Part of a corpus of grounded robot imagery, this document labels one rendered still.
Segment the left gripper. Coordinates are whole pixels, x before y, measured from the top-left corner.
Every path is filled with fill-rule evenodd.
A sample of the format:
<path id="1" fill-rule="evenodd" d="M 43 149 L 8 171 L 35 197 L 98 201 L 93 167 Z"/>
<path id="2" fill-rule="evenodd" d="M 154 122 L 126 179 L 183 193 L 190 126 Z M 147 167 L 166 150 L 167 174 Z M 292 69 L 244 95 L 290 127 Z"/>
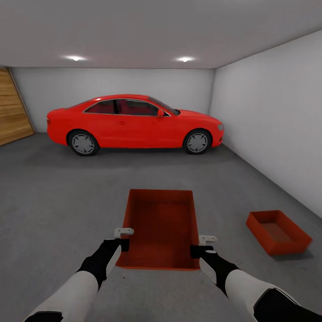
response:
<path id="1" fill-rule="evenodd" d="M 129 251 L 129 241 L 130 239 L 118 238 L 119 245 L 121 245 L 121 252 Z"/>

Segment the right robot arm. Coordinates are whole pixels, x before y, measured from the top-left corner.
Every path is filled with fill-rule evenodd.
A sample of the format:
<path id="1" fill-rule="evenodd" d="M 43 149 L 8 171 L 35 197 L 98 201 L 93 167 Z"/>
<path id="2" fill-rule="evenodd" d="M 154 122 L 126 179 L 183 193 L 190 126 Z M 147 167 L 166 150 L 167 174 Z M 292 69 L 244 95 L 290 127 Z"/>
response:
<path id="1" fill-rule="evenodd" d="M 207 242 L 215 236 L 199 236 L 191 245 L 191 257 L 199 258 L 203 273 L 220 288 L 247 322 L 322 322 L 322 315 L 303 308 L 291 295 L 261 281 L 221 258 Z"/>

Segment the storage box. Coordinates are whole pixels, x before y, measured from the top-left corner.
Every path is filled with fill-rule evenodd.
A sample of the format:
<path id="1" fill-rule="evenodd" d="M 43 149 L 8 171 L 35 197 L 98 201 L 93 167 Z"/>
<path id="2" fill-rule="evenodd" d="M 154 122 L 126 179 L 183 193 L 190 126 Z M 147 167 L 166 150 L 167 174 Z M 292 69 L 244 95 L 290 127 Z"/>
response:
<path id="1" fill-rule="evenodd" d="M 199 245 L 193 191 L 130 189 L 123 228 L 134 234 L 129 251 L 121 252 L 116 266 L 125 269 L 196 271 Z"/>
<path id="2" fill-rule="evenodd" d="M 290 242 L 277 243 L 262 223 L 274 223 Z M 280 210 L 250 212 L 246 225 L 269 256 L 303 253 L 313 241 Z"/>

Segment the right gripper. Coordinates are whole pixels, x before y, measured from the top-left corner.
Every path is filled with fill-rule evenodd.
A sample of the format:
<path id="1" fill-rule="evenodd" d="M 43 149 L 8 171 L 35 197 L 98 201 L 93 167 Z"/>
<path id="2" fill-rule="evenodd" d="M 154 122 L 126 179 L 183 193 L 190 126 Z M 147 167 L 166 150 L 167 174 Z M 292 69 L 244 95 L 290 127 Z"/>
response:
<path id="1" fill-rule="evenodd" d="M 199 245 L 191 245 L 190 246 L 190 250 L 191 250 L 191 257 L 192 258 L 199 258 L 199 253 L 203 250 L 203 249 L 210 249 L 212 251 L 214 251 L 212 246 L 199 246 Z"/>

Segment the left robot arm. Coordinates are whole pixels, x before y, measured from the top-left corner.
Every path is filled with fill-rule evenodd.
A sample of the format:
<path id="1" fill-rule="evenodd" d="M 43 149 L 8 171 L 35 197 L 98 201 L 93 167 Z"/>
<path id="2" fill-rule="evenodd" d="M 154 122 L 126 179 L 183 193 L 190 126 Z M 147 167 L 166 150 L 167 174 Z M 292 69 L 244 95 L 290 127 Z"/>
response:
<path id="1" fill-rule="evenodd" d="M 55 294 L 37 307 L 24 322 L 84 322 L 102 282 L 111 273 L 121 252 L 129 251 L 131 228 L 115 229 L 114 238 L 104 239 Z"/>

